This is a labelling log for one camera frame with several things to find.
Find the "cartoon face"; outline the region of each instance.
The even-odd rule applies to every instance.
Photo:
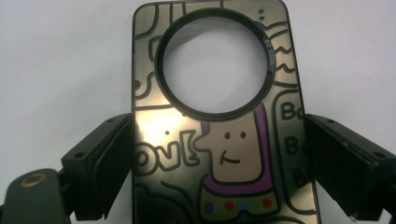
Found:
[[[250,182],[262,173],[257,132],[254,115],[249,113],[232,121],[211,122],[195,146],[198,151],[210,152],[212,174],[219,182]]]

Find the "black plastic bracket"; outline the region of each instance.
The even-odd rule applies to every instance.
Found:
[[[2,224],[68,224],[56,171],[42,169],[15,179],[8,187]]]
[[[62,158],[67,197],[77,220],[107,217],[132,167],[134,125],[131,114],[108,119]]]
[[[340,123],[315,115],[304,119],[314,176],[347,216],[379,220],[396,215],[396,156]]]

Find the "white background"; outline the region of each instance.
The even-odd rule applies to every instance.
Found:
[[[102,121],[130,112],[132,18],[146,2],[0,1],[0,203],[13,179],[61,169]],[[396,1],[285,2],[305,111],[396,153]],[[93,223],[131,222],[129,182]],[[318,193],[324,224],[351,223]]]

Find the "phone case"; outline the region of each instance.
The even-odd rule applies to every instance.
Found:
[[[245,25],[268,71],[235,111],[183,105],[163,77],[166,44],[205,17]],[[278,0],[151,3],[134,14],[134,223],[320,223],[305,149],[304,106],[290,22]]]

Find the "cartoon character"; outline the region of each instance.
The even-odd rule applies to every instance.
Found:
[[[239,119],[203,122],[202,129],[195,149],[210,154],[211,171],[204,177],[199,195],[201,218],[233,221],[243,214],[276,213],[263,105]]]

